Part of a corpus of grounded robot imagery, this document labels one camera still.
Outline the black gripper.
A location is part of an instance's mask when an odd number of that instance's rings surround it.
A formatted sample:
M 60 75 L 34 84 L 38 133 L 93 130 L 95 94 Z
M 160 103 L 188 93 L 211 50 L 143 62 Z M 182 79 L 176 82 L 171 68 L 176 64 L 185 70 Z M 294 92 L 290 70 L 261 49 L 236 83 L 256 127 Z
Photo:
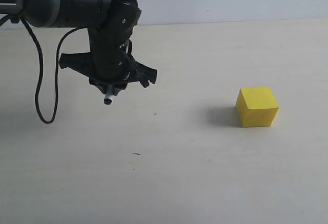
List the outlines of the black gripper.
M 70 68 L 89 78 L 103 95 L 108 85 L 126 85 L 139 82 L 143 87 L 155 84 L 157 70 L 135 60 L 132 55 L 130 37 L 133 29 L 114 32 L 105 28 L 87 29 L 90 51 L 85 53 L 62 54 L 60 68 Z M 112 87 L 113 96 L 125 88 Z

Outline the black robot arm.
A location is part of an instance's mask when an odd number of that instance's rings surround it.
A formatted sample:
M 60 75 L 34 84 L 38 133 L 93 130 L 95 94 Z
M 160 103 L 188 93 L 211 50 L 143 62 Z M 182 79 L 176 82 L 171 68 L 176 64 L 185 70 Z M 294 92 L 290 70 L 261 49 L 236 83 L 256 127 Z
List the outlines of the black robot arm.
M 156 82 L 157 71 L 132 56 L 130 38 L 141 15 L 137 0 L 1 0 L 1 14 L 39 28 L 87 29 L 90 51 L 62 54 L 59 66 L 88 77 L 102 92 Z

